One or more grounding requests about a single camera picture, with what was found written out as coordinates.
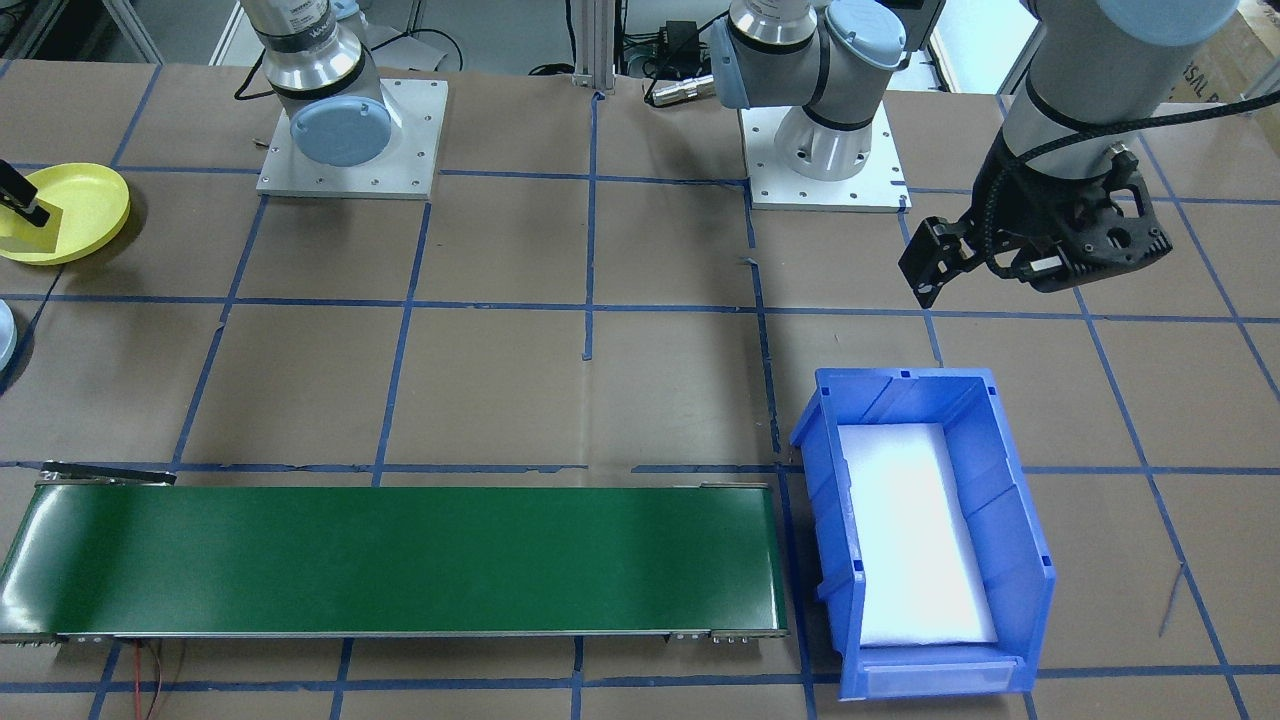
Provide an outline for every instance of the cardboard box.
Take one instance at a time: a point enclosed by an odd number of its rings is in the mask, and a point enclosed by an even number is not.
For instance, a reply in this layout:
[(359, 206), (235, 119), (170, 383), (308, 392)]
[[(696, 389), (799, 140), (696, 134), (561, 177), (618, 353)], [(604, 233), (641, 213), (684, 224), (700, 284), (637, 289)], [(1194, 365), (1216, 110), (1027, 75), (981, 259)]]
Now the cardboard box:
[[(1280, 12), (1268, 0), (1240, 0), (1239, 10), (1196, 54), (1174, 86), (1174, 102), (1233, 102), (1280, 55)], [(1280, 155), (1280, 106), (1254, 115)]]

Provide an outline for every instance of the light blue object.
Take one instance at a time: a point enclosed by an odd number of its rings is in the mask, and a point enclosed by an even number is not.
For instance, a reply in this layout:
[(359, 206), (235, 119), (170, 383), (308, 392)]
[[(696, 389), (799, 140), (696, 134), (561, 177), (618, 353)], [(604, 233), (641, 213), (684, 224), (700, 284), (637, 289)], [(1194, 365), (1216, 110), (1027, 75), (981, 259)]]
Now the light blue object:
[[(840, 700), (1029, 692), (1056, 571), (989, 370), (822, 369), (791, 445), (804, 454)], [(867, 574), (840, 425), (938, 423), (996, 628), (995, 643), (861, 647)]]
[(342, 22), (360, 12), (360, 4), (355, 0), (333, 0), (329, 3), (334, 19)]
[(18, 327), (13, 322), (13, 311), (4, 300), (0, 300), (0, 372), (9, 366), (17, 346)]
[(876, 0), (836, 0), (827, 8), (827, 27), (854, 55), (884, 70), (897, 69), (906, 45), (902, 20)]
[(716, 78), (716, 96), (726, 108), (750, 108), (746, 99), (746, 83), (742, 81), (742, 68), (737, 64), (737, 53), (728, 37), (728, 20), (721, 18), (712, 23), (710, 50), (712, 76)]
[(1235, 14), (1236, 0), (1097, 0), (1129, 35), (1165, 47), (1204, 42)]
[(343, 95), (294, 114), (291, 135), (298, 150), (316, 163), (349, 168), (376, 158), (390, 142), (394, 127), (381, 102)]

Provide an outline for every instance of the white foam insert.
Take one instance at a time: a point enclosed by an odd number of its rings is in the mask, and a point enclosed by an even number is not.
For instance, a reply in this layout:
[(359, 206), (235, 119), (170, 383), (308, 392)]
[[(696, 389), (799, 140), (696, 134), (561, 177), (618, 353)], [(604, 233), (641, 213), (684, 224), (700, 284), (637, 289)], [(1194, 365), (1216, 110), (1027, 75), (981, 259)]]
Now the white foam insert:
[(840, 425), (867, 574), (863, 647), (996, 642), (938, 424)]

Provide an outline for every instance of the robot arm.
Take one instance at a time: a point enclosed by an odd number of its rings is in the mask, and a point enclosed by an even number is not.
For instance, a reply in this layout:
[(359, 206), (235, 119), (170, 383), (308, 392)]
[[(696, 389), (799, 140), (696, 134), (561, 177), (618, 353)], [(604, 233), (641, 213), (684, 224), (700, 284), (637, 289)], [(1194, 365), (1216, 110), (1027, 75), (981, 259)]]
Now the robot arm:
[[(922, 307), (986, 264), (1041, 292), (1144, 268), (1172, 250), (1128, 145), (1108, 126), (1147, 118), (1235, 0), (1024, 0), (1046, 28), (957, 222), (925, 219), (899, 268)], [(1093, 131), (1034, 159), (1019, 155)], [(1116, 200), (1133, 200), (1126, 215)], [(1007, 265), (997, 256), (1014, 252)]]
[(909, 55), (902, 22), (874, 0), (733, 0), (710, 28), (716, 92), (727, 108), (792, 106), (774, 136), (796, 173), (841, 181), (872, 149), (872, 119)]
[(392, 140), (374, 58), (339, 24), (329, 0), (241, 0), (262, 42), (262, 70), (284, 105), (297, 149), (316, 163), (352, 167)]

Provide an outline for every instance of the green conveyor belt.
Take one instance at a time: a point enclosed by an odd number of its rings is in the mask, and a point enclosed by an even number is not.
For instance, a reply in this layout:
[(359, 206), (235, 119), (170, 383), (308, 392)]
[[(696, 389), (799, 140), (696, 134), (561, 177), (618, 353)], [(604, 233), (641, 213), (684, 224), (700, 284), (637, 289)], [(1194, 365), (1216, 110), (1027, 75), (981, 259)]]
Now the green conveyor belt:
[(0, 639), (786, 632), (767, 488), (42, 486)]

